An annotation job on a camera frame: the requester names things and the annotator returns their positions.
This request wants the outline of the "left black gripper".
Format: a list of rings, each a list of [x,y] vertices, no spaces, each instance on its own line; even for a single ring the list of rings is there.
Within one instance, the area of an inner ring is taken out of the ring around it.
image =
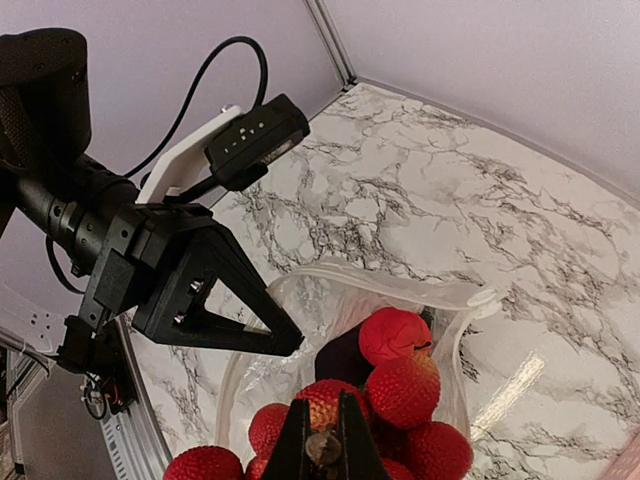
[[[134,328],[161,345],[287,357],[304,339],[231,231],[199,204],[83,208],[64,221],[64,251],[89,278],[68,330],[99,330],[136,307]],[[205,308],[215,277],[263,330]]]

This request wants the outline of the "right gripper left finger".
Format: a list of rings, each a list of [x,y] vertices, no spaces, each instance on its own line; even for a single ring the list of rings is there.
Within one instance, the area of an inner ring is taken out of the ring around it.
[[[309,401],[294,400],[289,408],[278,441],[265,467],[262,480],[307,480],[311,461],[306,440],[311,435]]]

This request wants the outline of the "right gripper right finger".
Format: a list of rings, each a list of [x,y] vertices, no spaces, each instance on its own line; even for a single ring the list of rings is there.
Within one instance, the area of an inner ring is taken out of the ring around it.
[[[342,453],[337,478],[343,480],[388,480],[387,473],[355,394],[342,391],[337,427]]]

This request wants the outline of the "red cherry bunch toy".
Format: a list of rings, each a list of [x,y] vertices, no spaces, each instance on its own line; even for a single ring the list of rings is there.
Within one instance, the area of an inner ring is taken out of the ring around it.
[[[355,394],[390,479],[462,479],[473,463],[469,441],[455,427],[433,420],[441,394],[440,374],[426,353],[376,366],[363,389],[339,380],[321,380],[294,400],[309,401],[311,435],[306,453],[310,479],[338,479],[342,453],[337,427],[342,391]],[[195,447],[175,457],[167,479],[261,479],[278,441],[290,405],[259,410],[249,428],[255,458],[243,465],[231,450]]]

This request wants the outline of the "clear zip top bag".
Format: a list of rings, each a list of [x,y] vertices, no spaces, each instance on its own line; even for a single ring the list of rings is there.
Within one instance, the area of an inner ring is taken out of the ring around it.
[[[289,357],[235,353],[223,378],[217,442],[260,478],[291,401],[312,426],[356,394],[371,419],[374,454],[394,479],[461,479],[473,451],[458,351],[469,324],[495,314],[495,289],[427,284],[337,260],[275,280],[269,294],[303,334]]]

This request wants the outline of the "purple eggplant toy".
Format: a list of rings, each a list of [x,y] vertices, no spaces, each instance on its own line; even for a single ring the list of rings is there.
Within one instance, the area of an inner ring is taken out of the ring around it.
[[[358,325],[325,344],[314,360],[315,380],[340,380],[361,388],[374,367],[359,348]]]

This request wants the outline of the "red tomato toy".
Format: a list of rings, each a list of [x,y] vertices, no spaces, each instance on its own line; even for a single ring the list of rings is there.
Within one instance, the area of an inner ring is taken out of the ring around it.
[[[370,315],[359,333],[360,351],[373,366],[429,349],[432,341],[431,330],[419,314],[393,307]]]

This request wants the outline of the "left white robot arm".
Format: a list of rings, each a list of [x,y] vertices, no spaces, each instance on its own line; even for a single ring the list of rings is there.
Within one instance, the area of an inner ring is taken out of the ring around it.
[[[150,340],[289,356],[303,336],[231,231],[200,204],[241,191],[309,133],[285,95],[258,93],[166,148],[145,184],[91,159],[85,37],[45,28],[1,39],[1,201],[59,245],[88,283],[57,360],[86,367],[126,311]]]

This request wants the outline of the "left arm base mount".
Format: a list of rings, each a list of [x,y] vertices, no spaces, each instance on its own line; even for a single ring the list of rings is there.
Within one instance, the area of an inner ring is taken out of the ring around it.
[[[81,400],[97,421],[116,415],[135,401],[138,394],[115,321],[95,333],[83,320],[68,316],[63,343],[54,360],[68,372],[82,375],[86,382]]]

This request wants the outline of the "curved aluminium front rail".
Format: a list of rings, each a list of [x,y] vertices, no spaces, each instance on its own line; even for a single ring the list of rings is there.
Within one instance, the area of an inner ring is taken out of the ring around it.
[[[110,325],[125,360],[132,402],[118,413],[87,407],[85,375],[52,360],[8,352],[2,445],[9,479],[160,479],[172,460],[133,353],[130,323]]]

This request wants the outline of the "left aluminium frame post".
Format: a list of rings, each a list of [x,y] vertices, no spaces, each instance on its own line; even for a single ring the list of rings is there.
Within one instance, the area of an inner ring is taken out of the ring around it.
[[[338,75],[341,90],[343,92],[349,91],[357,84],[357,74],[340,38],[337,26],[329,13],[326,2],[322,0],[304,0],[304,4]]]

